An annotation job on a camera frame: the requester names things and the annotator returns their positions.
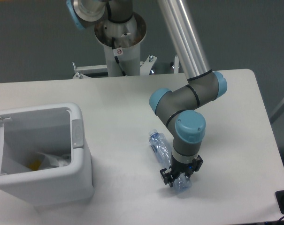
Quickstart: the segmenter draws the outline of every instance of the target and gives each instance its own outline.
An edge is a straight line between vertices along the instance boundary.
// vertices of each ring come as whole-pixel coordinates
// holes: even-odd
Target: white plastic bin
[[[33,171],[40,153],[71,155],[71,163]],[[74,103],[0,111],[0,189],[33,205],[92,197],[91,154]]]

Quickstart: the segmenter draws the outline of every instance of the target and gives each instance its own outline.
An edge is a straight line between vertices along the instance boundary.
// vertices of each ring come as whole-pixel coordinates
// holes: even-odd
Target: yellow object
[[[42,162],[37,159],[33,163],[29,164],[27,167],[29,169],[32,169],[33,171],[36,171],[36,170],[38,170],[38,168],[40,167],[41,164],[42,164]]]

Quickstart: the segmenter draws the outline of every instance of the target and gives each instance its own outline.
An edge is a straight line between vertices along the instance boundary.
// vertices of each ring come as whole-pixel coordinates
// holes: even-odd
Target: gray wall
[[[284,96],[284,0],[188,2],[212,69],[253,70],[270,114]],[[148,27],[141,59],[153,54],[172,61],[175,50],[157,2],[134,0],[134,8]],[[73,61],[105,64],[93,29],[75,28],[65,0],[0,2],[0,83],[70,79]],[[284,152],[284,115],[273,129]]]

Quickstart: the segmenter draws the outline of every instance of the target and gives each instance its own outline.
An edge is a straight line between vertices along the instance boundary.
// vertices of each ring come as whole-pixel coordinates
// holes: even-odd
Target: clear plastic bottle
[[[149,143],[156,155],[157,160],[163,168],[169,168],[171,165],[171,152],[172,147],[167,141],[163,133],[158,133],[157,130],[149,132]],[[182,173],[173,183],[173,189],[177,192],[185,191],[192,186],[192,182],[189,177],[186,177]]]

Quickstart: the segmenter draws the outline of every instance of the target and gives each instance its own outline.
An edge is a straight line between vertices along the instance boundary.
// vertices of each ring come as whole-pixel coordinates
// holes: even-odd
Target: aluminum tube
[[[209,71],[186,0],[158,0],[158,4],[187,79]]]

